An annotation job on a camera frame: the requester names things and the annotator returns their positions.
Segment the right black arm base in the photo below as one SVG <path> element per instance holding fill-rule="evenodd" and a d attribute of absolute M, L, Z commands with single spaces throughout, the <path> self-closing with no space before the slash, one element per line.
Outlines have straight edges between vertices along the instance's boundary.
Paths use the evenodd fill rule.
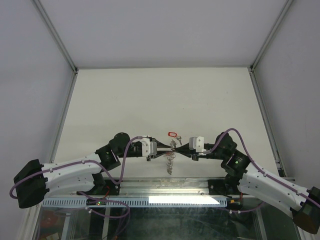
<path fill-rule="evenodd" d="M 232 196 L 240 196 L 241 192 L 238 189 L 240 180 L 238 178 L 211 178 L 207 181 L 208 194 L 221 195 L 231 198 Z"/>

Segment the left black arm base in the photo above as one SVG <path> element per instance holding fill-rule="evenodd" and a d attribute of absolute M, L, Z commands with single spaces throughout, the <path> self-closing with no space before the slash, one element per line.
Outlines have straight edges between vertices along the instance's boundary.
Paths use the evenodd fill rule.
<path fill-rule="evenodd" d="M 83 191 L 89 196 L 119 196 L 120 195 L 120 185 L 114 184 L 110 179 L 100 179 L 99 181 L 94 181 L 94 186 L 88 191 Z"/>

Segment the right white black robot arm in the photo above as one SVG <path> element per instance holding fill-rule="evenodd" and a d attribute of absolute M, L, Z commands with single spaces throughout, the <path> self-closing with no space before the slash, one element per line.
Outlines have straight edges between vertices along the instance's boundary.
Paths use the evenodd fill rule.
<path fill-rule="evenodd" d="M 251 195 L 291 217 L 300 229 L 316 235 L 320 229 L 320 190 L 306 188 L 275 175 L 257 164 L 246 150 L 240 152 L 229 135 L 222 132 L 214 144 L 203 137 L 192 137 L 189 143 L 174 152 L 197 161 L 200 158 L 221 161 L 227 175 L 223 187 L 226 192 L 237 191 Z"/>

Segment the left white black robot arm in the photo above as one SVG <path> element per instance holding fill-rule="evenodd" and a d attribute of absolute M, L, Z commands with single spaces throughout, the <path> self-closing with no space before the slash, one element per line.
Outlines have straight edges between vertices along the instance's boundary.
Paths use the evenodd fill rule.
<path fill-rule="evenodd" d="M 107 145 L 82 158 L 62 163 L 41 163 L 30 160 L 13 178 L 9 196 L 18 201 L 21 209 L 41 203 L 44 199 L 72 192 L 100 194 L 105 188 L 102 173 L 124 167 L 128 158 L 160 157 L 170 149 L 151 136 L 130 138 L 117 133 Z"/>

